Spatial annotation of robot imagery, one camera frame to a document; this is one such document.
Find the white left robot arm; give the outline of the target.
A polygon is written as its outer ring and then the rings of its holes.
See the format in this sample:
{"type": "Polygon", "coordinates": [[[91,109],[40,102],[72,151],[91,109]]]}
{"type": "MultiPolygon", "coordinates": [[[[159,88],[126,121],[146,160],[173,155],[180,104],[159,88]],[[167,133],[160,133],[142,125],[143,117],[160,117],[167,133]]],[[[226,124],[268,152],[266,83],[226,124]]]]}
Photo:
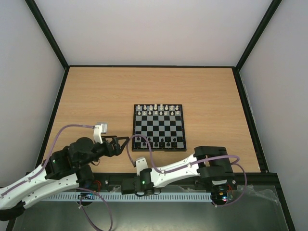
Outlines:
{"type": "Polygon", "coordinates": [[[54,152],[35,170],[0,190],[0,219],[8,221],[23,214],[37,202],[54,194],[90,185],[90,165],[101,157],[120,155],[129,137],[104,136],[102,143],[82,137],[54,152]]]}

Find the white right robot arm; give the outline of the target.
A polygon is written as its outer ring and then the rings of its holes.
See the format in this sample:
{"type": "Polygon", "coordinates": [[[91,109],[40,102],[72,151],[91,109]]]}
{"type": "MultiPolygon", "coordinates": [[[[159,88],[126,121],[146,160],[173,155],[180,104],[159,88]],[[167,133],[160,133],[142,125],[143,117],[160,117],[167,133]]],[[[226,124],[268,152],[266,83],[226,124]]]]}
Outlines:
{"type": "Polygon", "coordinates": [[[162,167],[150,168],[145,157],[133,162],[136,175],[121,183],[123,195],[139,197],[153,195],[155,189],[162,189],[178,180],[199,177],[204,187],[211,193],[212,204],[226,206],[231,200],[228,190],[232,189],[234,172],[232,165],[239,162],[236,155],[228,155],[225,147],[199,146],[194,153],[162,167]]]}

